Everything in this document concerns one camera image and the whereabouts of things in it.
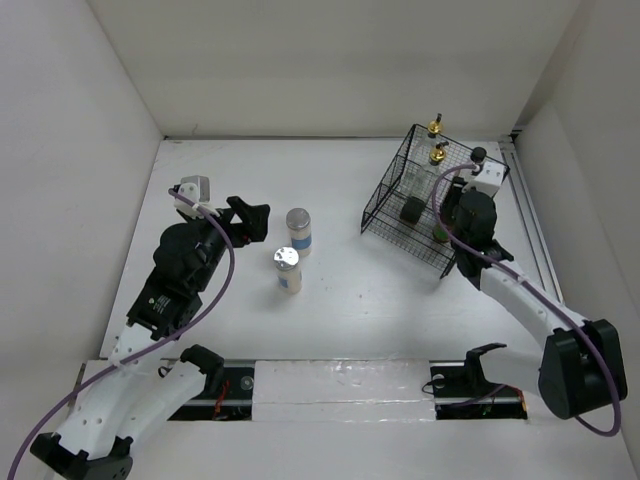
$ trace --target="metal lid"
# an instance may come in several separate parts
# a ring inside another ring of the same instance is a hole
[[[298,265],[300,255],[298,255],[295,248],[282,247],[276,250],[276,253],[273,255],[273,261],[278,270],[287,271]]]
[[[311,223],[311,216],[304,208],[294,208],[287,213],[287,227],[302,230]]]

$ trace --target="wire basket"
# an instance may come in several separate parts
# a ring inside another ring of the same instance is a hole
[[[440,164],[442,171],[469,163],[471,149],[444,135],[439,139],[447,140],[447,157]],[[455,264],[454,251],[449,243],[439,243],[433,239],[433,229],[436,226],[436,214],[431,209],[431,202],[422,212],[415,225],[407,225],[400,220],[400,213],[409,196],[409,186],[412,179],[429,161],[429,142],[427,129],[415,124],[409,130],[402,145],[398,149],[393,161],[387,168],[378,187],[371,195],[369,203],[362,212],[360,233],[369,230],[394,245],[406,250],[420,260],[428,263],[442,272],[440,278],[449,274]],[[487,156],[487,161],[503,162]],[[505,165],[505,178],[509,167]],[[452,180],[455,174],[449,175]],[[447,188],[438,189],[437,204],[440,205],[447,193]]]

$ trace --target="screw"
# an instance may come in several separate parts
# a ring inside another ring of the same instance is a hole
[[[242,377],[242,379],[240,379],[240,388],[243,390],[253,389],[253,377]]]

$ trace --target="white table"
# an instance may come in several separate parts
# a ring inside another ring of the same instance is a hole
[[[237,251],[227,296],[184,336],[182,348],[198,342],[228,359],[414,360],[387,360],[389,368],[358,362],[335,367],[374,372],[364,383],[322,375],[327,363],[258,362],[253,421],[168,422],[136,457],[132,480],[636,478],[621,435],[589,434],[577,422],[553,417],[534,396],[526,396],[528,421],[434,420],[432,400],[419,393],[428,376],[424,359],[463,358],[470,348],[494,341],[525,352],[538,347],[457,271],[438,281],[439,272],[408,253],[373,234],[360,235],[362,210],[399,142],[163,142],[103,356],[153,268],[160,234],[180,220],[167,189],[200,174],[211,178],[214,205],[240,195],[251,204],[269,203],[272,215],[267,241]],[[499,157],[496,144],[476,145]],[[496,203],[497,237],[537,279],[509,181]],[[303,261],[303,290],[291,297],[276,288],[271,258],[287,243],[284,216],[294,206],[311,213],[314,251]],[[205,302],[226,267],[225,259]],[[85,375],[105,365],[90,362]],[[604,428],[610,416],[602,409],[588,418]]]
[[[225,298],[180,342],[199,342],[229,359],[463,358],[501,341],[538,347],[492,299],[457,271],[439,273],[373,233],[360,235],[362,211],[400,145],[387,140],[165,141],[151,175],[115,299],[101,356],[107,357],[126,314],[153,268],[161,233],[181,221],[167,189],[188,175],[211,179],[212,204],[230,195],[268,203],[269,236],[237,250]],[[500,158],[496,143],[474,143]],[[535,259],[509,181],[496,197],[497,238],[537,278]],[[273,252],[288,243],[284,217],[296,206],[312,217],[313,252],[302,262],[303,290],[276,288]],[[208,302],[225,276],[221,262]]]

